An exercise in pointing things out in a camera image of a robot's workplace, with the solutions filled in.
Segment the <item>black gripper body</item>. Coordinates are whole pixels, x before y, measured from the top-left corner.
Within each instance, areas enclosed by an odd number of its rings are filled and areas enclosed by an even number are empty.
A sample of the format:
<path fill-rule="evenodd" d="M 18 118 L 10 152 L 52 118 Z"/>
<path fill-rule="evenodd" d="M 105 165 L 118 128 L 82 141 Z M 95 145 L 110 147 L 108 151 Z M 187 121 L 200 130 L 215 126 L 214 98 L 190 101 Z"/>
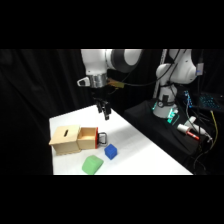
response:
<path fill-rule="evenodd" d="M 107 103 L 107 89 L 105 87 L 93 88 L 92 96 L 97 105 L 103 106 Z"/>

